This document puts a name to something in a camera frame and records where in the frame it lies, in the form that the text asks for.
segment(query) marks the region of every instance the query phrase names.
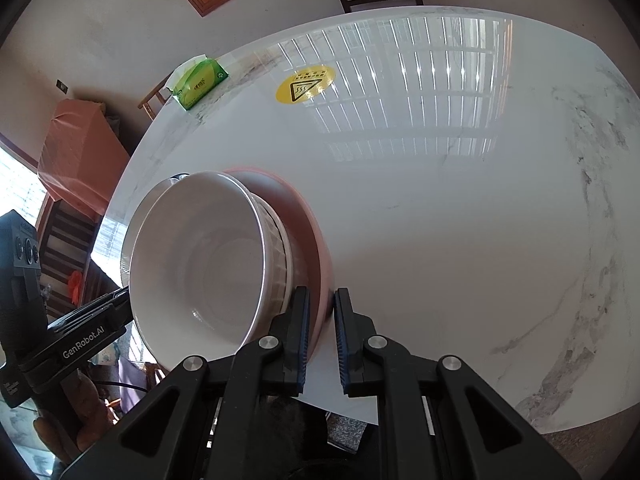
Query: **yellow sticker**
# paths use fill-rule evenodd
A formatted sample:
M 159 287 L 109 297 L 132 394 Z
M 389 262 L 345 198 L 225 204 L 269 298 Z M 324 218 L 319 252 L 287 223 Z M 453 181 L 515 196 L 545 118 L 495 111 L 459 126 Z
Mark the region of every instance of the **yellow sticker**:
M 334 79 L 335 70 L 330 66 L 303 68 L 282 82 L 276 90 L 276 99 L 285 105 L 301 103 L 324 92 Z

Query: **warning triangle symbol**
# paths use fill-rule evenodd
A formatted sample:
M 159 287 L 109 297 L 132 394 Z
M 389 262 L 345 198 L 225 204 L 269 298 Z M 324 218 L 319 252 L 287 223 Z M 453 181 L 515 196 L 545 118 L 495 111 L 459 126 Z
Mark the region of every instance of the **warning triangle symbol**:
M 320 82 L 322 79 L 305 79 L 291 83 L 291 101 L 295 103 Z

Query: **triangular cutout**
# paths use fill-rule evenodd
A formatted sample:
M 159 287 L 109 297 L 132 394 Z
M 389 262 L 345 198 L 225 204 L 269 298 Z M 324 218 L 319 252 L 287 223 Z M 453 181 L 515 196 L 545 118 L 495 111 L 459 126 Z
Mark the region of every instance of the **triangular cutout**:
M 178 390 L 169 390 L 122 435 L 122 445 L 145 456 L 155 456 L 175 404 Z
M 520 432 L 478 390 L 466 388 L 465 393 L 489 453 L 497 453 L 522 442 Z
M 291 101 L 294 103 L 303 95 L 314 88 L 322 79 L 305 79 L 304 81 L 295 81 L 291 83 Z

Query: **white marble table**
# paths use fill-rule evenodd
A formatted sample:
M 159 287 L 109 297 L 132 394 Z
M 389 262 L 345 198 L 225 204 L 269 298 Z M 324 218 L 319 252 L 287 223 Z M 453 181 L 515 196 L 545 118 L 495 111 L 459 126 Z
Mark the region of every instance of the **white marble table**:
M 640 101 L 594 44 L 497 12 L 336 16 L 223 56 L 190 111 L 140 142 L 92 255 L 117 283 L 127 223 L 177 173 L 257 166 L 318 218 L 354 309 L 415 354 L 457 354 L 541 432 L 640 400 Z M 292 105 L 277 87 L 325 64 Z M 375 421 L 341 393 L 332 326 L 304 400 Z

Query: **white wall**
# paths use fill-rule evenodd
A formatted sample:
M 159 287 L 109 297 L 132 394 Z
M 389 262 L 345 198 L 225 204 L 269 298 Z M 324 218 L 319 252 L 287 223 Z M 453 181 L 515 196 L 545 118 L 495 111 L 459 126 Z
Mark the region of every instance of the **white wall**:
M 41 77 L 0 50 L 0 132 L 35 160 L 58 100 Z
M 424 1 L 512 12 L 580 34 L 640 89 L 640 49 L 607 0 Z M 341 13 L 339 0 L 232 0 L 204 18 L 187 0 L 33 0 L 2 50 L 40 70 L 55 92 L 59 78 L 75 96 L 105 101 L 132 130 L 124 133 L 130 148 L 148 125 L 137 103 L 179 63 Z

